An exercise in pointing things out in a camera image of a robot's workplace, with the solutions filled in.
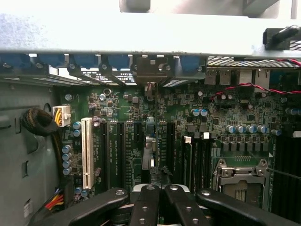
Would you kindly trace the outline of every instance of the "blue capacitor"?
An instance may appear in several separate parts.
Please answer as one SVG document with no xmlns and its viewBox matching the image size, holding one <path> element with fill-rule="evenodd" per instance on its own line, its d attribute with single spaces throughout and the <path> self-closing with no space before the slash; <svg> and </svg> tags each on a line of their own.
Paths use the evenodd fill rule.
<svg viewBox="0 0 301 226">
<path fill-rule="evenodd" d="M 71 146 L 70 145 L 65 145 L 63 148 L 62 148 L 62 152 L 64 154 L 67 154 L 68 152 L 71 151 Z"/>
<path fill-rule="evenodd" d="M 75 131 L 73 131 L 73 135 L 75 136 L 75 137 L 79 137 L 80 136 L 80 134 L 81 134 L 81 132 L 80 132 L 80 130 L 75 130 Z"/>
<path fill-rule="evenodd" d="M 74 129 L 80 129 L 80 128 L 81 128 L 81 123 L 80 123 L 80 121 L 75 122 L 75 123 L 73 124 L 73 128 L 74 128 Z"/>
</svg>

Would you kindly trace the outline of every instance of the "connector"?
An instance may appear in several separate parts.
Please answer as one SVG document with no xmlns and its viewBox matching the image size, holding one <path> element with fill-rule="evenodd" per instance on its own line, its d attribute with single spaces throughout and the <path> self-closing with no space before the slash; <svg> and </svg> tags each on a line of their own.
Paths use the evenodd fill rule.
<svg viewBox="0 0 301 226">
<path fill-rule="evenodd" d="M 70 106 L 54 106 L 52 107 L 53 117 L 59 127 L 70 126 L 71 111 Z"/>
<path fill-rule="evenodd" d="M 91 189 L 94 184 L 92 118 L 81 119 L 81 134 L 83 187 Z"/>
</svg>

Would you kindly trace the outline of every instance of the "pci slot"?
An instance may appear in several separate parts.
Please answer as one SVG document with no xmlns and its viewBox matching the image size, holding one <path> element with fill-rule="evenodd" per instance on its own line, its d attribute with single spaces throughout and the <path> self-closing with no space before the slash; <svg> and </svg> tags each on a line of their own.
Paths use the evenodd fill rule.
<svg viewBox="0 0 301 226">
<path fill-rule="evenodd" d="M 121 176 L 121 187 L 126 187 L 126 137 L 124 122 L 117 122 L 118 172 Z"/>
<path fill-rule="evenodd" d="M 168 122 L 166 129 L 166 165 L 168 170 L 173 174 L 174 172 L 174 158 L 175 158 L 175 123 Z"/>
<path fill-rule="evenodd" d="M 94 184 L 92 118 L 81 119 L 81 127 L 83 187 L 91 189 Z"/>
<path fill-rule="evenodd" d="M 109 124 L 107 122 L 100 123 L 100 153 L 102 165 L 105 168 L 105 174 L 102 174 L 102 179 L 106 184 L 106 189 L 111 189 L 110 183 L 110 152 L 109 152 Z"/>
</svg>

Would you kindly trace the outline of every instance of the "wire bundle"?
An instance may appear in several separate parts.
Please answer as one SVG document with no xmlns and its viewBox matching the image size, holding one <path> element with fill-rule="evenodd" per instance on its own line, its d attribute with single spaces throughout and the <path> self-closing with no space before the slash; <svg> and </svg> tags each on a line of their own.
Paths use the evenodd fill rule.
<svg viewBox="0 0 301 226">
<path fill-rule="evenodd" d="M 230 87 L 227 87 L 225 88 L 223 91 L 220 91 L 220 92 L 217 92 L 215 93 L 211 99 L 214 99 L 216 96 L 219 96 L 221 94 L 223 94 L 225 91 L 227 90 L 230 90 L 230 89 L 236 89 L 237 87 L 240 87 L 240 86 L 253 86 L 255 88 L 258 88 L 258 89 L 261 89 L 261 90 L 264 90 L 264 91 L 268 91 L 268 92 L 272 92 L 272 93 L 278 93 L 278 94 L 281 94 L 281 95 L 287 95 L 287 94 L 301 94 L 301 91 L 291 91 L 291 92 L 287 92 L 287 91 L 279 91 L 279 90 L 276 90 L 276 89 L 267 89 L 267 88 L 264 88 L 264 87 L 261 87 L 261 86 L 258 86 L 258 85 L 255 85 L 253 83 L 250 83 L 250 82 L 247 82 L 247 83 L 240 83 L 238 84 L 237 86 L 230 86 Z"/>
</svg>

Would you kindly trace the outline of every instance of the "green circuit board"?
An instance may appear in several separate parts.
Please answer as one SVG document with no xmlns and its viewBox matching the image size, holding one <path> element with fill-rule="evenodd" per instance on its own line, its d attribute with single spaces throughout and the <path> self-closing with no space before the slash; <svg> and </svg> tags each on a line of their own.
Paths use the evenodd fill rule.
<svg viewBox="0 0 301 226">
<path fill-rule="evenodd" d="M 111 93 L 102 101 L 99 96 L 105 89 L 110 89 Z M 99 128 L 93 129 L 94 168 L 100 168 L 101 173 L 95 177 L 90 195 L 99 194 L 110 187 L 123 186 L 131 190 L 141 183 L 145 136 L 156 138 L 155 164 L 160 167 L 169 165 L 173 183 L 185 184 L 187 179 L 185 175 L 188 165 L 187 160 L 183 160 L 183 136 L 201 140 L 204 132 L 209 132 L 214 138 L 214 142 L 210 143 L 209 159 L 207 158 L 210 165 L 209 177 L 221 158 L 231 167 L 255 167 L 265 159 L 272 168 L 275 141 L 270 132 L 272 129 L 280 129 L 281 124 L 288 120 L 285 114 L 288 103 L 280 101 L 280 95 L 267 93 L 267 96 L 258 97 L 260 92 L 250 92 L 249 89 L 229 90 L 225 93 L 225 99 L 210 98 L 224 89 L 223 85 L 192 83 L 176 88 L 158 88 L 152 99 L 145 97 L 144 88 L 138 86 L 72 87 L 61 90 L 62 104 L 71 106 L 71 126 L 64 128 L 63 143 L 73 147 L 71 175 L 75 186 L 81 183 L 82 156 L 81 138 L 73 136 L 72 124 L 93 116 L 98 116 L 101 122 L 105 122 L 108 130 L 103 139 L 103 132 Z M 71 101 L 64 98 L 66 94 L 72 95 Z M 95 104 L 93 110 L 88 107 L 91 103 Z M 196 116 L 194 109 L 203 109 L 206 115 Z M 148 117 L 154 117 L 155 120 L 153 133 L 147 129 Z M 247 133 L 245 129 L 243 133 L 229 133 L 226 131 L 228 125 L 243 128 L 265 126 L 267 129 L 265 133 Z M 123 131 L 123 141 L 120 141 L 120 128 Z M 139 142 L 136 140 L 137 129 L 144 134 Z M 124 156 L 119 155 L 121 145 Z M 190 162 L 190 167 L 196 166 L 199 160 L 198 145 L 200 144 L 196 144 L 197 148 L 193 153 L 195 156 L 191 158 L 195 157 L 195 161 Z M 269 191 L 266 195 L 269 196 L 267 200 L 270 200 L 272 187 L 265 189 Z"/>
</svg>

